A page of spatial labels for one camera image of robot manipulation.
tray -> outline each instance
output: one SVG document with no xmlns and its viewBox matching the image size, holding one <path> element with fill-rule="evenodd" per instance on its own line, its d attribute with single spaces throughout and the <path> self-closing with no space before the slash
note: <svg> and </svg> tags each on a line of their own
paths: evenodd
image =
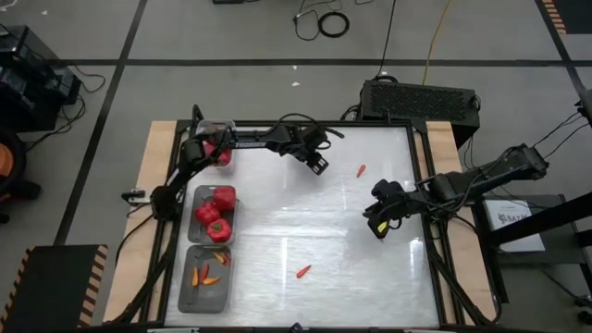
<svg viewBox="0 0 592 333">
<path fill-rule="evenodd" d="M 214 253 L 226 253 L 230 258 L 230 248 L 227 246 L 203 246 L 193 245 L 187 250 L 183 279 L 179 293 L 179 311 L 184 314 L 219 314 L 224 311 L 228 301 L 232 261 L 230 265 L 220 264 L 214 257 Z M 197 287 L 191 285 L 193 268 L 201 269 L 204 264 L 210 266 L 208 277 L 220 280 L 209 286 L 200 284 Z"/>
<path fill-rule="evenodd" d="M 234 205 L 234 209 L 231 211 L 220 212 L 220 216 L 228 221 L 230 227 L 232 228 L 232 234 L 230 235 L 230 239 L 227 242 L 223 243 L 216 243 L 214 242 L 208 235 L 206 228 L 200 224 L 200 222 L 195 218 L 195 209 L 204 203 L 204 199 L 206 201 L 213 201 L 214 196 L 214 189 L 216 185 L 202 185 L 198 186 L 195 189 L 195 193 L 193 194 L 193 206 L 191 207 L 191 223 L 189 224 L 189 230 L 187 232 L 187 238 L 190 242 L 202 245 L 228 245 L 231 244 L 234 240 L 234 230 L 236 224 L 236 216 L 237 211 L 239 209 L 239 200 Z"/>
</svg>

gray floor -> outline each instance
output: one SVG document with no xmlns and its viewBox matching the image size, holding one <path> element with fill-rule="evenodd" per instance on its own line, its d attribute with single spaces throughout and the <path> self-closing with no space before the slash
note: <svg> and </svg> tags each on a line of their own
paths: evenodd
<svg viewBox="0 0 592 333">
<path fill-rule="evenodd" d="M 0 12 L 0 22 L 30 25 L 61 58 L 118 59 L 137 5 L 144 1 L 19 0 L 16 6 Z M 297 0 L 261 0 L 240 6 L 214 6 L 209 0 L 148 0 L 129 58 L 379 59 L 390 1 L 378 0 L 366 6 L 342 1 L 343 12 L 351 19 L 350 31 L 340 39 L 321 36 L 304 42 L 294 35 L 291 21 L 298 10 Z M 398 0 L 387 58 L 425 59 L 444 5 L 443 0 Z M 323 6 L 318 9 L 327 11 Z M 314 33 L 309 19 L 304 18 L 299 25 L 302 35 Z M 592 36 L 567 35 L 561 39 L 572 59 L 592 59 Z M 534 0 L 453 0 L 433 58 L 561 59 Z M 271 62 L 269 66 L 205 67 L 199 62 L 187 67 L 125 66 L 122 76 L 117 77 L 112 104 L 106 105 L 110 108 L 105 129 L 67 243 L 117 247 L 128 211 L 119 194 L 136 183 L 151 121 L 188 118 L 195 103 L 207 117 L 218 119 L 274 119 L 289 112 L 336 119 L 347 106 L 357 102 L 364 80 L 377 71 L 377 66 L 305 66 L 301 60 L 294 63 L 297 66 L 273 66 Z M 578 98 L 565 68 L 484 66 L 489 67 L 475 67 L 470 62 L 464 67 L 436 66 L 429 69 L 427 78 L 427 84 L 475 89 L 481 96 L 481 129 L 475 135 L 477 164 L 495 158 L 509 145 L 536 142 L 575 112 L 573 104 Z M 44 193 L 35 202 L 12 205 L 13 221 L 0 227 L 0 260 L 4 268 L 0 274 L 0 301 L 7 297 L 24 249 L 53 243 L 115 72 L 115 67 L 107 66 L 82 69 L 106 75 L 109 80 L 100 92 L 83 95 L 87 115 L 73 131 L 48 139 L 30 154 L 27 172 L 42 184 Z M 384 70 L 410 83 L 420 83 L 423 75 L 422 67 Z M 592 87 L 592 68 L 577 71 L 584 84 Z M 94 79 L 84 80 L 91 87 L 98 84 Z M 560 131 L 541 144 L 540 150 L 550 151 L 569 132 Z M 23 138 L 31 140 L 39 135 Z M 563 193 L 568 198 L 590 191 L 586 177 L 592 168 L 590 140 L 590 130 L 582 129 L 550 158 L 546 178 L 516 182 L 507 188 L 514 193 Z M 579 227 L 587 225 L 581 222 Z M 109 260 L 100 305 L 105 304 L 113 265 Z M 586 291 L 573 269 L 558 269 L 558 274 L 574 290 Z M 529 283 L 531 280 L 535 283 L 538 277 L 529 278 Z M 530 294 L 528 290 L 523 292 L 524 296 Z M 561 296 L 553 291 L 549 302 L 560 304 L 564 312 L 573 312 L 574 308 Z M 520 313 L 516 303 L 512 309 L 506 311 L 504 324 L 541 328 L 528 323 L 545 313 L 537 309 Z M 102 312 L 99 306 L 95 322 L 100 322 Z M 582 329 L 573 316 L 562 318 L 542 327 Z"/>
</svg>

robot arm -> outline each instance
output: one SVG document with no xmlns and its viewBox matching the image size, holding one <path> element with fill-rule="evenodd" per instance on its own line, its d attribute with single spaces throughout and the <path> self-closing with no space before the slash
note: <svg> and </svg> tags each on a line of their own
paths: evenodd
<svg viewBox="0 0 592 333">
<path fill-rule="evenodd" d="M 380 180 L 372 189 L 377 202 L 365 209 L 368 227 L 383 239 L 401 220 L 414 214 L 454 214 L 468 200 L 512 180 L 542 179 L 547 163 L 537 149 L 522 144 L 506 150 L 497 160 L 463 173 L 438 174 L 416 183 L 417 190 L 405 191 L 396 181 Z M 390 221 L 399 221 L 392 227 Z"/>
<path fill-rule="evenodd" d="M 268 130 L 236 131 L 216 126 L 196 134 L 180 146 L 177 169 L 166 184 L 154 189 L 151 203 L 154 218 L 170 220 L 179 213 L 178 194 L 197 173 L 216 162 L 225 150 L 265 148 L 280 156 L 291 154 L 305 163 L 316 175 L 320 175 L 329 163 L 317 152 L 328 142 L 327 132 L 343 138 L 343 134 L 316 123 L 302 126 L 278 122 Z M 213 142 L 215 150 L 207 154 L 204 142 Z"/>
</svg>

table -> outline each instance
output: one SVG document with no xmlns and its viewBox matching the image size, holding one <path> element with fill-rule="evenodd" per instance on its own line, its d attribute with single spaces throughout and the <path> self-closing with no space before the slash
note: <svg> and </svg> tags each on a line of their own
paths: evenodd
<svg viewBox="0 0 592 333">
<path fill-rule="evenodd" d="M 155 186 L 162 184 L 166 180 L 176 129 L 176 121 L 153 122 L 138 177 L 138 188 L 150 192 Z M 431 158 L 433 159 L 436 172 L 444 173 L 461 170 L 450 123 L 427 123 L 427 138 L 431 147 Z M 422 177 L 426 177 L 427 163 L 422 148 L 421 136 L 415 135 L 415 141 Z M 132 215 L 128 220 L 126 233 L 135 228 L 150 214 L 150 208 L 146 207 Z M 463 209 L 460 215 L 472 220 L 469 209 Z M 136 235 L 131 237 L 123 248 L 105 310 L 105 321 L 115 318 L 124 310 L 125 306 L 135 296 L 146 279 L 156 227 L 156 221 L 150 221 Z M 450 223 L 449 239 L 450 252 L 459 283 L 464 287 L 467 294 L 484 315 L 490 319 L 493 318 L 495 316 L 495 309 L 477 236 L 469 228 L 461 224 Z M 166 245 L 163 244 L 161 247 L 162 251 L 165 247 Z M 453 301 L 446 282 L 442 278 L 440 278 L 440 285 L 445 313 L 442 322 L 450 324 L 457 323 L 458 316 L 454 314 Z M 163 290 L 162 287 L 161 277 L 153 290 L 153 301 L 151 302 L 150 309 L 148 309 L 148 320 L 156 320 L 157 318 L 158 300 Z"/>
</svg>

